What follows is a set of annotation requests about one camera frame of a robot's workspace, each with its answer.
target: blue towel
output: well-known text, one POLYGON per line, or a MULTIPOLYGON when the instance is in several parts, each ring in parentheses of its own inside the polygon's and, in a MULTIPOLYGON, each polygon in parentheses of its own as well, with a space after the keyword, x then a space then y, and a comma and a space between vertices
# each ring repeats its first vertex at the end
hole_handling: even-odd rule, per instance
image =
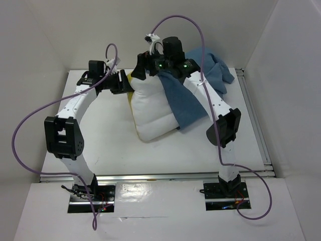
MULTIPOLYGON (((202 48, 186 53, 186 58, 194 59, 198 65, 201 65, 202 48)), ((226 64, 208 48, 205 48, 204 75, 222 98, 223 94, 227 93, 223 81, 230 84, 234 80, 226 64)), ((160 72, 158 76, 181 130, 207 115, 196 97, 177 79, 166 72, 160 72)))

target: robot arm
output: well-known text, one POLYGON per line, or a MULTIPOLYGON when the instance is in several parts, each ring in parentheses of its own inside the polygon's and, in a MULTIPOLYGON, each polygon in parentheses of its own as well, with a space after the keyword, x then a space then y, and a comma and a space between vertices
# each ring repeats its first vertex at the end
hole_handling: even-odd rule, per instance
MULTIPOLYGON (((119 62, 119 59, 112 59, 106 64, 104 61, 89 61, 87 77, 82 77, 78 81, 75 94, 88 89, 104 78, 106 69, 110 68, 114 61, 119 62)), ((69 172, 79 174, 93 194, 95 194, 98 183, 95 174, 88 168, 82 154, 85 143, 79 124, 90 104, 102 90, 110 89, 113 94, 133 91, 124 70, 120 71, 120 76, 121 79, 116 67, 114 67, 111 74, 102 83, 73 97, 56 116, 49 116, 45 120, 48 152, 53 153, 56 158, 60 159, 69 172)), ((77 188, 78 192, 85 192, 83 183, 78 177, 74 177, 74 184, 74 188, 77 188)))
MULTIPOLYGON (((228 163, 235 163, 233 141, 238 131, 241 112, 239 109, 232 109, 216 93, 203 76, 201 81, 200 67, 193 59, 186 59, 183 52, 182 43, 177 37, 163 39, 163 54, 156 49, 159 37, 155 34, 148 34, 145 40, 150 44, 150 50, 139 54, 137 66, 131 76, 141 80, 146 79, 146 71, 150 76, 158 74, 160 71, 167 71, 187 88, 203 106, 210 119, 216 122, 219 129, 220 144, 222 146, 222 158, 228 163), (209 92, 212 107, 216 113, 215 120, 212 119, 209 101, 202 85, 206 85, 209 92)), ((217 146, 214 125, 206 132, 209 141, 217 146)), ((222 190, 228 194, 241 182, 240 175, 234 166, 220 166, 219 180, 222 190)))

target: purple cable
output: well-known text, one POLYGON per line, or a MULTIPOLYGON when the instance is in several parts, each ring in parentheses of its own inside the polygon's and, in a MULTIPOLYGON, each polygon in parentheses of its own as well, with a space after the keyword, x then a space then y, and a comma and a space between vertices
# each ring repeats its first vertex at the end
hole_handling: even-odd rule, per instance
POLYGON ((84 179, 82 179, 82 177, 79 176, 77 173, 72 173, 72 172, 53 172, 53 173, 51 173, 51 172, 40 172, 40 171, 36 171, 36 170, 34 170, 34 169, 26 166, 26 165, 22 162, 22 160, 20 159, 20 157, 19 157, 18 154, 17 154, 15 142, 16 142, 16 136, 17 136, 17 133, 18 133, 20 127, 21 127, 21 126, 23 125, 23 123, 24 123, 26 120, 28 120, 31 116, 33 116, 34 114, 38 113, 39 111, 41 111, 41 110, 43 110, 43 109, 45 109, 45 108, 47 108, 47 107, 49 107, 49 106, 51 106, 51 105, 53 105, 53 104, 59 103, 59 102, 61 102, 61 101, 63 101, 63 100, 70 99, 70 98, 73 98, 73 97, 75 97, 75 96, 78 96, 78 95, 80 95, 80 94, 83 94, 83 93, 86 93, 86 92, 90 91, 91 89, 93 89, 93 88, 95 88, 96 86, 98 86, 101 82, 103 82, 103 81, 110 75, 111 70, 112 70, 112 69, 115 67, 115 65, 116 65, 116 59, 117 59, 117 56, 118 56, 118 50, 117 50, 117 47, 116 47, 115 44, 108 44, 108 46, 107 46, 107 48, 106 48, 106 55, 107 55, 107 52, 108 52, 108 49, 109 49, 110 46, 113 46, 113 47, 115 48, 115 61, 114 61, 113 65, 111 66, 111 69, 109 70, 109 72, 108 72, 99 82, 97 82, 97 83, 94 84, 93 86, 89 87, 88 89, 83 90, 83 91, 80 92, 80 93, 72 94, 72 95, 70 95, 70 96, 66 96, 66 97, 61 98, 61 99, 59 99, 59 100, 55 100, 55 101, 53 101, 53 102, 51 102, 51 103, 49 103, 49 104, 46 104, 46 105, 44 105, 44 106, 42 106, 42 107, 34 110, 34 111, 31 112, 29 115, 27 115, 25 118, 23 118, 23 120, 18 124, 17 128, 15 129, 15 131, 14 131, 14 133, 13 133, 12 140, 11 140, 11 148, 12 148, 12 152, 13 152, 16 160, 18 161, 18 163, 19 163, 21 166, 23 166, 23 167, 24 167, 25 169, 27 169, 28 171, 30 171, 30 172, 32 172, 32 173, 35 173, 35 174, 38 174, 38 175, 72 175, 72 176, 77 176, 77 177, 80 179, 80 181, 84 184, 85 190, 86 190, 87 195, 88 195, 88 200, 89 200, 89 203, 90 203, 91 211, 93 212, 93 215, 94 215, 94 218, 93 218, 93 220, 92 220, 92 228, 93 228, 94 230, 97 230, 97 216, 98 216, 99 212, 97 212, 97 213, 95 212, 95 208, 94 208, 93 202, 92 202, 91 197, 90 197, 90 191, 89 191, 89 189, 88 189, 88 187, 87 187, 84 179))
MULTIPOLYGON (((171 19, 171 18, 182 18, 182 19, 186 19, 188 21, 190 21, 192 24, 194 24, 194 26, 197 28, 197 30, 199 31, 200 35, 201 35, 201 39, 202 39, 202 63, 201 63, 201 81, 204 82, 204 78, 203 78, 203 67, 204 67, 204 58, 205 58, 205 41, 204 41, 204 36, 203 36, 203 33, 202 33, 202 30, 201 28, 198 26, 197 23, 194 22, 194 20, 188 18, 188 17, 185 17, 183 15, 171 15, 171 16, 168 16, 164 19, 162 19, 154 28, 153 30, 151 31, 151 33, 153 34, 155 32, 155 30, 164 22, 166 21, 167 19, 171 19)), ((235 166, 235 167, 240 167, 240 168, 243 168, 243 169, 246 169, 252 173, 254 173, 258 178, 260 178, 262 180, 262 182, 264 183, 266 189, 267 189, 267 192, 269 194, 269 198, 270 198, 270 205, 269 205, 269 208, 268 210, 262 215, 262 216, 259 216, 259 217, 247 217, 243 214, 241 214, 240 210, 239 210, 239 207, 240 205, 242 204, 242 202, 240 202, 237 207, 236 207, 236 210, 237 212, 245 219, 249 219, 249 220, 258 220, 258 219, 261 219, 261 218, 264 218, 270 211, 271 211, 271 208, 272 208, 272 194, 271 194, 271 191, 270 191, 270 188, 268 187, 267 183, 265 182, 265 180, 255 171, 253 171, 252 169, 248 168, 248 167, 245 167, 245 166, 242 166, 242 165, 238 165, 238 164, 232 164, 232 163, 223 163, 223 160, 222 160, 222 153, 221 153, 221 143, 220 143, 220 138, 219 138, 219 132, 218 132, 218 127, 216 125, 216 118, 215 118, 215 112, 214 112, 214 109, 213 109, 213 106, 212 106, 212 101, 211 101, 211 98, 210 98, 210 95, 209 95, 209 92, 207 90, 207 87, 205 84, 203 84, 204 86, 204 89, 205 89, 205 93, 206 93, 206 97, 209 101, 209 105, 210 105, 210 110, 211 110, 211 115, 212 115, 212 118, 213 118, 213 122, 214 122, 214 129, 215 129, 215 136, 216 136, 216 139, 217 139, 217 147, 218 147, 218 153, 219 153, 219 160, 220 160, 220 163, 222 166, 235 166)))

